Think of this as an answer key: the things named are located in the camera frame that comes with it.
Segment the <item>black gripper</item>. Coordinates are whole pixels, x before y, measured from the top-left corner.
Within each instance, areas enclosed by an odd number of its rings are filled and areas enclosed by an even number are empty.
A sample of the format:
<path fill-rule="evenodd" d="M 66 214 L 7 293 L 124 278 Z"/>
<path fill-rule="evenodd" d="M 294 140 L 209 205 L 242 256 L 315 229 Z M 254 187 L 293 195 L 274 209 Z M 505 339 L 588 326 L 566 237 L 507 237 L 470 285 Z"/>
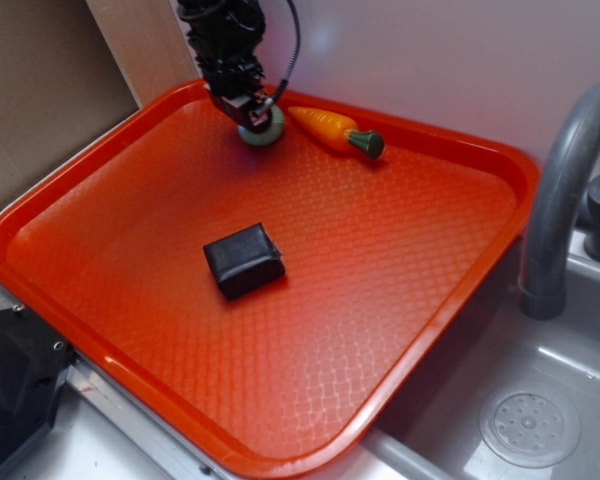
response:
<path fill-rule="evenodd" d="M 187 42 L 213 104 L 238 126 L 264 131 L 264 70 L 255 56 L 265 17 L 256 1 L 180 1 L 179 19 L 189 26 Z"/>

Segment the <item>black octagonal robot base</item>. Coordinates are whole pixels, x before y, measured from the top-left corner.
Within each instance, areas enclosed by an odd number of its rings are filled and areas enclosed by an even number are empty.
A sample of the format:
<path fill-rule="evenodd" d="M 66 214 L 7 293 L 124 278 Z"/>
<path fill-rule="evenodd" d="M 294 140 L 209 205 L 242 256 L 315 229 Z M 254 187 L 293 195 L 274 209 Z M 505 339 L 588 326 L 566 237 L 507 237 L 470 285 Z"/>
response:
<path fill-rule="evenodd" d="M 33 311 L 0 311 L 0 477 L 52 429 L 73 350 Z"/>

